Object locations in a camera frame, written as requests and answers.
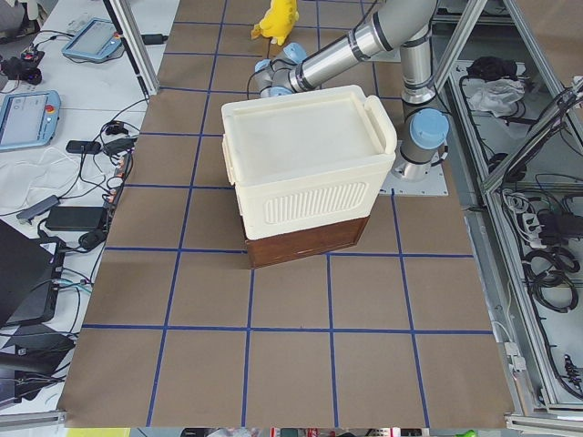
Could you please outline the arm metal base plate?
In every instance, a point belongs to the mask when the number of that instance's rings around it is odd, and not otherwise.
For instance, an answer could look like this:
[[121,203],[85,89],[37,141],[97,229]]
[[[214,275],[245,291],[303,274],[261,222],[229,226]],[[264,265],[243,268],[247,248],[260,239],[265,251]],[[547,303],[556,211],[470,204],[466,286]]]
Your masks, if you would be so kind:
[[412,164],[401,154],[403,140],[397,141],[396,159],[387,174],[379,194],[402,197],[447,197],[449,195],[443,164],[448,155],[448,146],[437,149],[432,160],[423,165]]

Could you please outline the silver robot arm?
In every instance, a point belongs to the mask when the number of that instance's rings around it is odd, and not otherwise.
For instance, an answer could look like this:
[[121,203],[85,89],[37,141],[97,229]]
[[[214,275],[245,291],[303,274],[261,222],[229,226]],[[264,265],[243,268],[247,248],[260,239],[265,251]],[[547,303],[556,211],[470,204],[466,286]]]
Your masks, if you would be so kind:
[[346,35],[311,55],[299,44],[285,45],[273,59],[260,61],[251,77],[261,97],[312,91],[361,62],[397,49],[404,104],[427,105],[436,97],[431,48],[436,8],[436,1],[388,1]]

